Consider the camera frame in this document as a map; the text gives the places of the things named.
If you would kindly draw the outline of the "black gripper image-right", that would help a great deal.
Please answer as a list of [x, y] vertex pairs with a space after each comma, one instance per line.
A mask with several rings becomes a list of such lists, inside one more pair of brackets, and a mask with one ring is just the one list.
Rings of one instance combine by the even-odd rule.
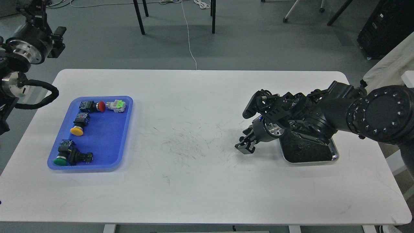
[[275, 123], [269, 123], [262, 116], [252, 121], [252, 127], [243, 130], [244, 136], [239, 138], [235, 148], [242, 154], [253, 154], [256, 143], [270, 142], [281, 138], [285, 130]]

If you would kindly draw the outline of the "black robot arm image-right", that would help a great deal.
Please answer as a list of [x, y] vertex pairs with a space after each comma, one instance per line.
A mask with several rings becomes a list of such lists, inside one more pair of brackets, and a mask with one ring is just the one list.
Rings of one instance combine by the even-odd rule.
[[311, 147], [328, 146], [337, 131], [351, 132], [360, 139], [396, 145], [413, 176], [413, 88], [391, 85], [367, 93], [364, 86], [333, 81], [308, 95], [272, 94], [257, 91], [244, 109], [243, 118], [259, 117], [243, 131], [235, 145], [252, 154], [255, 145], [284, 138], [287, 148], [297, 150], [305, 140]]

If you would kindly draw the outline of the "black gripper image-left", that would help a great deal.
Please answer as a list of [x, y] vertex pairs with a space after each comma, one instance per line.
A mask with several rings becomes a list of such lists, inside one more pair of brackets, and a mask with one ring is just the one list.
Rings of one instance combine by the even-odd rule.
[[56, 59], [65, 49], [63, 35], [67, 28], [58, 27], [52, 34], [47, 24], [48, 4], [48, 0], [16, 1], [16, 10], [25, 16], [27, 23], [21, 25], [12, 37], [6, 40], [6, 44], [31, 64], [41, 64], [47, 56]]

